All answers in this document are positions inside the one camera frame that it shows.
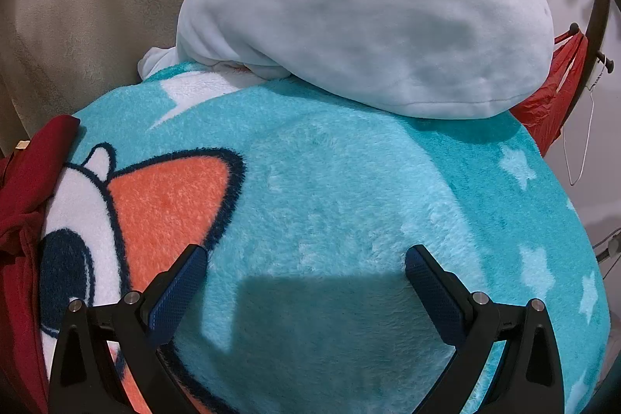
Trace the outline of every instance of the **turquoise fleece blanket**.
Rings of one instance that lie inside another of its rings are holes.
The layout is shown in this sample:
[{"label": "turquoise fleece blanket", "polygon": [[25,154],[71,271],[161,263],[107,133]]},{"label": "turquoise fleece blanket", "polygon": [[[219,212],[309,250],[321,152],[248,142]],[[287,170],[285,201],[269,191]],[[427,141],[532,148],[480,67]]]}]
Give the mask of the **turquoise fleece blanket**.
[{"label": "turquoise fleece blanket", "polygon": [[47,362],[69,298],[115,302],[198,242],[206,283],[165,356],[204,412],[409,414],[453,353],[404,274],[424,244],[471,291],[545,301],[566,412],[582,409],[609,332],[603,283],[508,112],[418,120],[297,78],[205,100],[208,78],[180,64],[77,113],[42,241]]}]

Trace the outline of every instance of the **cartoon eye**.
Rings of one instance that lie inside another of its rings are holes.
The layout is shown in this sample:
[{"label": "cartoon eye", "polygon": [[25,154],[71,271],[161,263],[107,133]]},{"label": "cartoon eye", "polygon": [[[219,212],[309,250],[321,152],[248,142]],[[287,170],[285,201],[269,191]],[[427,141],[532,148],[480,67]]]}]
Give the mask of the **cartoon eye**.
[{"label": "cartoon eye", "polygon": [[58,301],[80,298],[92,306],[95,297],[92,255],[82,237],[68,228],[47,234],[39,250],[41,329],[57,337],[64,314],[64,307],[59,307]]},{"label": "cartoon eye", "polygon": [[39,314],[48,375],[69,302],[117,303],[126,287],[120,234],[106,188],[113,169],[112,148],[96,146],[82,165],[67,164],[62,170],[48,204],[39,246]]}]

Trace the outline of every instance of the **light blue pillow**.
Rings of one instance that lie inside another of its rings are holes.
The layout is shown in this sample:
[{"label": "light blue pillow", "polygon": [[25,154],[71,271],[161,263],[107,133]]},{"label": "light blue pillow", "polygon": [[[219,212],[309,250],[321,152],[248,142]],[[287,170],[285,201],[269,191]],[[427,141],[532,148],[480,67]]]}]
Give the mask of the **light blue pillow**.
[{"label": "light blue pillow", "polygon": [[546,0],[185,0],[167,65],[234,61],[406,116],[486,118],[538,89],[553,37]]}]

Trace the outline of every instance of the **orange cartoon face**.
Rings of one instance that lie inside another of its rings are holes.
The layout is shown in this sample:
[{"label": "orange cartoon face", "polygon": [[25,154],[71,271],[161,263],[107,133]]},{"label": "orange cartoon face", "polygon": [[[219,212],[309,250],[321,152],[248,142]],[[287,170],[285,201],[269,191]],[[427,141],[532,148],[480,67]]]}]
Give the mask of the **orange cartoon face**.
[{"label": "orange cartoon face", "polygon": [[[129,290],[144,290],[188,244],[213,248],[231,219],[244,174],[241,157],[226,149],[173,152],[117,172],[115,165],[114,148],[98,144],[84,163],[66,164],[49,203],[40,243],[48,376],[69,301],[116,303]],[[134,409],[148,413],[118,349],[111,345],[111,351]],[[178,360],[170,359],[184,376]]]}]

